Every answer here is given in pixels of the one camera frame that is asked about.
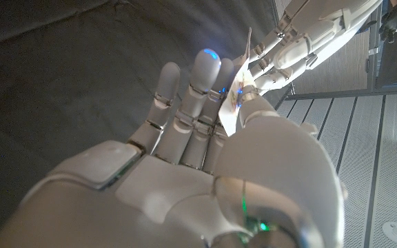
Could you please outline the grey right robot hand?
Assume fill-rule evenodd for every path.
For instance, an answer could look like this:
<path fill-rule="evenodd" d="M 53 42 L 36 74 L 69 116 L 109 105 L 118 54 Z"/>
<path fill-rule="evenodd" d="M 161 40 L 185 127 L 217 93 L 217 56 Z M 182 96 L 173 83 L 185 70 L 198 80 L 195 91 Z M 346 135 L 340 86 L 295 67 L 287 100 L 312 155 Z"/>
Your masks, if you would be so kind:
<path fill-rule="evenodd" d="M 208 145 L 202 118 L 219 110 L 233 69 L 201 50 L 170 117 L 180 70 L 165 64 L 144 124 L 56 166 L 1 228 L 0 247 L 342 247 L 347 193 L 314 125 L 247 86 L 242 128 Z"/>

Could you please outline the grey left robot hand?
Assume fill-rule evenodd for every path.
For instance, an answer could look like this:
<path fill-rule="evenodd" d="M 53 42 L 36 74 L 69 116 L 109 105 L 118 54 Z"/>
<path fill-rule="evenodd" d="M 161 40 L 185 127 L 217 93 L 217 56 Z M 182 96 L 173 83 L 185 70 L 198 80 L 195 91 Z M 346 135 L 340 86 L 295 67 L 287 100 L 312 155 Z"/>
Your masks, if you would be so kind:
<path fill-rule="evenodd" d="M 292 0 L 275 28 L 251 49 L 260 95 L 313 70 L 342 48 L 381 0 Z"/>

